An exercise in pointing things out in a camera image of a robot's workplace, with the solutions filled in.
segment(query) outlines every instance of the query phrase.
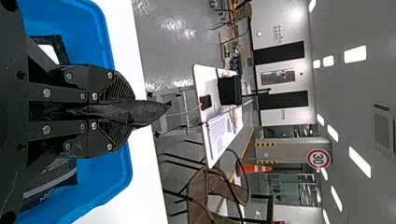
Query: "cable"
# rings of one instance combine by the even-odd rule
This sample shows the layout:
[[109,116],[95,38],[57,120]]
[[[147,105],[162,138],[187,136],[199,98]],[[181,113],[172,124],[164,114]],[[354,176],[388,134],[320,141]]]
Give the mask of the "cable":
[[186,111],[186,112],[180,112],[180,113],[175,113],[175,114],[168,114],[168,115],[165,115],[165,116],[166,116],[166,117],[169,117],[169,116],[175,116],[175,115],[188,114],[188,113],[190,113],[190,112],[192,112],[192,111],[198,109],[201,105],[202,105],[202,104],[198,104],[198,106],[196,106],[194,109],[189,110],[189,111]]

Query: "office room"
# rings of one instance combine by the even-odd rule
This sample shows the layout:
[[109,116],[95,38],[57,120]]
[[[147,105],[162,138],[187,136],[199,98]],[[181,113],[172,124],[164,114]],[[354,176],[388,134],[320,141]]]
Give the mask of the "office room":
[[396,223],[395,7],[0,0],[0,223]]

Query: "black panel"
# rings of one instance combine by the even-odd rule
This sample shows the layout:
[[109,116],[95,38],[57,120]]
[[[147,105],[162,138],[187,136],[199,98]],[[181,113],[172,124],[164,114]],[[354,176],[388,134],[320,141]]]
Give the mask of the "black panel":
[[256,49],[253,51],[254,64],[279,63],[305,57],[304,41],[287,45]]
[[260,110],[308,106],[308,91],[261,94],[258,100]]

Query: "metal frame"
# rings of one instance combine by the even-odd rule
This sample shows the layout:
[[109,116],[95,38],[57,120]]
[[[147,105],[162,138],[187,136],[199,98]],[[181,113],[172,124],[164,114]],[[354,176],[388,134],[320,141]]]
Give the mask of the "metal frame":
[[154,136],[156,137],[165,137],[165,136],[175,136],[175,135],[183,135],[183,134],[190,134],[190,133],[201,133],[202,129],[200,126],[193,126],[190,124],[190,111],[187,108],[187,98],[186,98],[186,91],[195,91],[195,85],[190,85],[186,87],[178,87],[174,89],[168,89],[164,91],[156,91],[150,92],[148,94],[149,98],[154,98],[157,102],[165,103],[163,97],[165,95],[175,95],[176,97],[182,97],[183,99],[183,108],[184,111],[180,113],[180,115],[186,116],[186,124],[182,124],[177,126],[174,129],[169,129],[167,125],[167,117],[166,115],[160,118],[160,124],[162,133],[155,133]]

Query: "ceiling light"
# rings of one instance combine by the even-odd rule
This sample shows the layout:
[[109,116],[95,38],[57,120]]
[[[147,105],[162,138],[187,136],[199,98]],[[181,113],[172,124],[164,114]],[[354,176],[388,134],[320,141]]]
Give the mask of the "ceiling light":
[[330,224],[329,217],[327,216],[326,210],[323,209],[323,217],[326,224]]
[[317,0],[311,0],[311,2],[309,3],[309,12],[311,13],[315,6],[317,5]]
[[322,172],[323,178],[327,181],[329,176],[327,175],[326,169],[321,168],[320,171]]
[[320,114],[317,114],[317,120],[321,126],[324,126],[324,118]]
[[317,201],[318,201],[318,203],[321,203],[320,191],[319,191],[318,187],[317,187]]
[[355,63],[365,61],[367,59],[366,46],[360,46],[354,49],[344,51],[344,62]]
[[320,68],[320,60],[314,61],[314,68]]
[[341,203],[337,191],[335,191],[335,188],[333,186],[332,186],[332,197],[334,198],[335,203],[337,204],[338,210],[340,210],[340,212],[343,212],[343,204]]
[[326,58],[323,58],[323,66],[324,67],[330,67],[334,65],[334,56],[328,56]]
[[367,177],[371,178],[371,165],[353,147],[349,147],[349,158],[361,168]]
[[327,125],[327,132],[334,139],[334,141],[338,142],[338,132],[332,127],[332,125]]

